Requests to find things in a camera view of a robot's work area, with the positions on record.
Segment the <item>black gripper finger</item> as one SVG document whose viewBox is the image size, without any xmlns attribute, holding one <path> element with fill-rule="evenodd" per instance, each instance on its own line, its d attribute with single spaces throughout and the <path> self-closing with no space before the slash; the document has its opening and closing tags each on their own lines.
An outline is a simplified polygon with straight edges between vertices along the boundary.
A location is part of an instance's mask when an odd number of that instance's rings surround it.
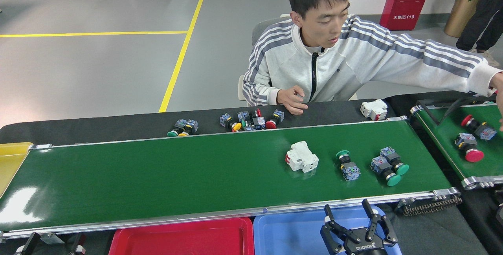
<svg viewBox="0 0 503 255">
<path fill-rule="evenodd" d="M 18 247 L 14 255 L 32 255 L 40 239 L 41 235 L 39 233 L 31 233 L 26 243 Z"/>
<path fill-rule="evenodd" d="M 85 255 L 86 249 L 83 247 L 83 244 L 86 241 L 86 236 L 84 233 L 77 233 L 74 237 L 73 245 L 70 249 L 71 255 Z"/>
</svg>

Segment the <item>person's right hand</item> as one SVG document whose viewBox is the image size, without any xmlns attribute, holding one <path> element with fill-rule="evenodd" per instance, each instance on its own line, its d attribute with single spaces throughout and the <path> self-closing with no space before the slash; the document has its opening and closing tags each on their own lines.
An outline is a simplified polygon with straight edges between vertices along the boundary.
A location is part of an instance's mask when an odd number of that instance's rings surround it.
<svg viewBox="0 0 503 255">
<path fill-rule="evenodd" d="M 286 110 L 292 115 L 302 115 L 308 106 L 303 103 L 305 97 L 304 90 L 295 85 L 287 90 L 279 90 L 277 93 L 277 103 L 284 105 Z"/>
</svg>

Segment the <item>person's left hand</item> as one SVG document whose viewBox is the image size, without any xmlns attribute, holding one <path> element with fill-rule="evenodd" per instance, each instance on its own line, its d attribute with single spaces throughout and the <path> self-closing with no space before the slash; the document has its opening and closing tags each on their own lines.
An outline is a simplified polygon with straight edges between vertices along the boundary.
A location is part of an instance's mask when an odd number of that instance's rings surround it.
<svg viewBox="0 0 503 255">
<path fill-rule="evenodd" d="M 501 123 L 501 126 L 499 128 L 500 131 L 503 131 L 503 74 L 502 72 L 498 72 L 492 76 L 492 79 L 490 80 L 489 86 L 496 90 L 496 104 L 498 107 L 498 110 L 501 114 L 501 119 L 499 122 Z"/>
</svg>

